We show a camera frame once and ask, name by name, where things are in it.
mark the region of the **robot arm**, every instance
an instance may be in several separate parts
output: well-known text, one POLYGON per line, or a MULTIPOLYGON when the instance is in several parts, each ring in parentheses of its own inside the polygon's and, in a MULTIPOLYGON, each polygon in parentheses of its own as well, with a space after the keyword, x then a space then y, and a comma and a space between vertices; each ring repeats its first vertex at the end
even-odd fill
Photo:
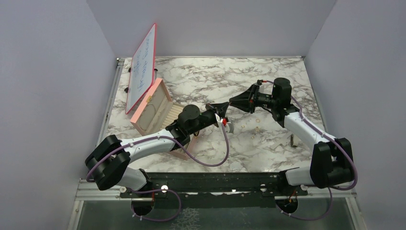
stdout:
POLYGON ((352 161, 350 142, 345 138, 337 139, 330 134, 324 134, 300 114, 300 110, 291 104, 292 87, 288 79, 275 79, 272 94, 260 92, 263 82, 267 81, 258 80, 242 94, 230 98, 230 106, 248 113, 254 113, 256 107, 267 110, 275 121, 292 131, 309 147, 313 154, 311 165, 282 171, 280 176, 286 185, 304 184, 326 188, 354 180, 350 162, 331 140, 338 143, 352 161))
POLYGON ((115 135, 106 137, 85 160, 100 190, 114 185, 131 187, 135 190, 147 183, 147 175, 143 170, 134 170, 127 166, 140 158, 154 153, 169 152, 180 148, 175 143, 186 145, 190 135, 210 125, 226 126, 232 132, 232 124, 225 117, 229 103, 207 104, 206 111, 201 113, 193 104, 184 107, 178 119, 165 129, 140 138, 119 140, 115 135))

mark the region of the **cable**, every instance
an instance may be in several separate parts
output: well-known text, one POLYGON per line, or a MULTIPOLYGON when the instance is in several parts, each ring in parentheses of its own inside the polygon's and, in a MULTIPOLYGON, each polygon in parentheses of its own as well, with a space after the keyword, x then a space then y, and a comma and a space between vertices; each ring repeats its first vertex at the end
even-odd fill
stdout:
POLYGON ((146 142, 146 141, 150 141, 150 140, 159 139, 159 138, 168 139, 168 140, 171 140, 171 141, 175 142, 175 144, 177 144, 180 148, 182 148, 183 151, 185 151, 186 154, 187 154, 190 158, 192 158, 195 162, 197 162, 197 163, 199 163, 199 164, 201 164, 201 165, 204 165, 204 166, 207 166, 207 167, 217 167, 217 166, 220 166, 220 165, 222 165, 222 164, 227 160, 228 155, 229 155, 229 153, 230 153, 230 145, 229 145, 229 143, 228 143, 228 138, 227 138, 227 134, 226 134, 226 129, 224 128, 224 125, 223 125, 223 124, 221 124, 221 129, 222 129, 222 131, 223 131, 224 139, 225 139, 225 141, 226 141, 227 151, 226 151, 226 156, 224 157, 224 159, 223 159, 220 163, 218 163, 218 164, 206 164, 206 163, 203 163, 203 162, 199 161, 199 160, 196 159, 194 156, 192 156, 192 155, 185 149, 185 147, 184 147, 182 144, 180 144, 180 143, 179 143, 176 139, 174 139, 174 138, 171 138, 171 137, 168 137, 168 136, 150 137, 150 138, 145 138, 145 139, 142 139, 142 140, 134 141, 133 143, 129 143, 129 144, 120 146, 120 147, 116 148, 115 150, 113 150, 112 152, 110 152, 109 154, 107 154, 107 155, 106 155, 105 157, 103 157, 99 162, 97 162, 97 163, 93 166, 93 168, 89 171, 89 173, 86 175, 86 181, 87 181, 87 182, 94 182, 94 180, 91 179, 91 175, 94 173, 94 171, 96 170, 96 168, 99 167, 106 159, 108 159, 109 157, 111 157, 111 156, 112 156, 113 154, 115 154, 116 152, 118 152, 118 151, 120 151, 120 150, 122 150, 122 149, 125 149, 125 148, 127 148, 127 147, 130 147, 131 144, 133 144, 133 145, 135 146, 135 145, 137 145, 137 144, 140 144, 140 143, 143 143, 143 142, 146 142))
POLYGON ((165 219, 154 219, 154 218, 148 218, 148 217, 139 216, 134 211, 134 205, 131 204, 131 211, 133 212, 133 217, 138 217, 138 218, 140 218, 140 220, 146 219, 146 220, 155 221, 155 222, 166 222, 166 221, 170 221, 172 219, 175 219, 180 214, 180 211, 182 209, 182 202, 180 200, 179 195, 173 190, 170 190, 170 189, 154 189, 154 190, 148 190, 148 191, 140 192, 140 191, 135 191, 135 190, 133 190, 131 188, 128 188, 128 189, 130 189, 131 192, 136 193, 136 194, 145 194, 145 193, 154 193, 154 192, 159 192, 159 191, 168 191, 170 193, 173 193, 176 196, 176 198, 178 199, 178 201, 179 201, 178 211, 176 211, 176 213, 173 216, 171 216, 169 218, 165 218, 165 219))
MULTIPOLYGON (((264 80, 263 82, 269 82, 272 83, 272 81, 270 80, 264 80)), ((357 172, 357 168, 355 167, 354 162, 352 161, 352 159, 350 158, 350 156, 348 155, 348 153, 331 137, 325 135, 319 128, 317 128, 316 126, 312 125, 311 122, 309 122, 307 120, 307 118, 305 116, 303 116, 303 107, 302 105, 293 97, 291 96, 292 100, 299 106, 299 115, 301 117, 301 119, 312 129, 314 130, 316 133, 318 133, 319 135, 321 135, 322 137, 326 138, 327 140, 329 140, 331 143, 333 143, 344 155, 344 157, 348 160, 348 162, 351 165, 352 170, 354 171, 354 181, 353 183, 348 186, 348 187, 337 187, 337 186, 332 186, 331 188, 337 189, 337 190, 341 190, 341 191, 346 191, 346 190, 350 190, 353 189, 355 187, 355 185, 357 185, 358 182, 358 172, 357 172)))
POLYGON ((291 217, 291 218, 293 218, 293 219, 307 220, 307 221, 313 221, 313 220, 323 219, 324 217, 326 217, 326 216, 330 213, 331 208, 333 207, 333 194, 332 194, 330 188, 327 188, 327 189, 328 189, 328 192, 330 193, 330 202, 329 202, 329 204, 328 204, 327 211, 326 211, 323 215, 321 215, 321 216, 319 216, 319 217, 315 217, 315 218, 297 217, 297 216, 294 216, 294 215, 292 215, 292 214, 290 214, 290 213, 284 212, 279 206, 276 206, 276 207, 281 211, 282 214, 284 214, 284 215, 286 215, 286 216, 288 216, 288 217, 291 217))

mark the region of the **floor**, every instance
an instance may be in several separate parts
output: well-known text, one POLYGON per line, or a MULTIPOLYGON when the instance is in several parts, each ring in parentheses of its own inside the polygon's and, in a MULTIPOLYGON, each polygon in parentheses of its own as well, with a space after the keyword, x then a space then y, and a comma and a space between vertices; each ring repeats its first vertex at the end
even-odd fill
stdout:
MULTIPOLYGON (((141 136, 130 123, 134 111, 126 115, 126 93, 131 59, 126 59, 111 113, 107 135, 118 138, 141 136)), ((291 81, 293 96, 304 107, 304 114, 317 126, 323 127, 316 100, 300 57, 295 58, 220 58, 220 57, 158 57, 155 67, 173 101, 183 105, 195 104, 201 111, 207 102, 222 103, 248 89, 258 79, 284 77, 291 81)), ((271 86, 265 88, 271 93, 271 86)), ((167 153, 154 154, 133 162, 131 168, 147 172, 278 172, 308 166, 308 147, 290 146, 288 130, 280 127, 272 116, 257 109, 249 114, 229 107, 227 116, 233 120, 235 131, 228 134, 230 156, 219 167, 205 167, 195 161, 182 160, 167 153)), ((220 162, 226 152, 224 137, 211 126, 200 132, 192 154, 200 161, 220 162)))

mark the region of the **marble table surface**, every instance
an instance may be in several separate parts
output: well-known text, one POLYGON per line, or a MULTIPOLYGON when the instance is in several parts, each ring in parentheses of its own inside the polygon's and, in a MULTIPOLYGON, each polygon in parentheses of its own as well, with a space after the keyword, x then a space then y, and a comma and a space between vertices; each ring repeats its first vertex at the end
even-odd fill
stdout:
MULTIPOLYGON (((125 60, 123 73, 115 97, 107 135, 118 138, 141 136, 130 123, 134 112, 126 115, 126 93, 131 59, 125 60)), ((304 107, 304 114, 323 128, 319 110, 300 57, 294 58, 223 58, 223 57, 158 57, 155 63, 157 77, 162 78, 173 101, 195 104, 201 111, 207 102, 222 103, 240 94, 257 79, 274 80, 284 77, 291 81, 293 96, 304 107)), ((265 91, 271 93, 271 85, 265 91)), ((229 107, 227 116, 233 120, 234 133, 228 134, 230 156, 219 167, 205 167, 192 159, 182 160, 167 153, 154 154, 130 164, 147 172, 278 172, 294 167, 308 166, 311 154, 299 142, 294 148, 287 141, 275 149, 271 146, 286 136, 288 130, 280 127, 271 114, 257 108, 254 114, 229 107)), ((192 149, 200 161, 215 164, 226 152, 224 137, 215 126, 202 131, 192 149)))

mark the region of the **wooden box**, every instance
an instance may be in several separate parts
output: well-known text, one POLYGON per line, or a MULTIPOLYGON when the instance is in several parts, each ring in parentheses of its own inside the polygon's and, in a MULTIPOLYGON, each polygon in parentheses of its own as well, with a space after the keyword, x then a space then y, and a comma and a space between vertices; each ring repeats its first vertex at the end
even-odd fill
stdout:
MULTIPOLYGON (((149 135, 164 129, 178 119, 178 114, 184 107, 172 101, 164 81, 156 78, 130 121, 142 136, 149 135)), ((188 152, 191 152, 195 142, 196 138, 191 135, 191 141, 185 145, 188 152)), ((182 149, 171 151, 169 154, 184 160, 189 158, 182 149)))

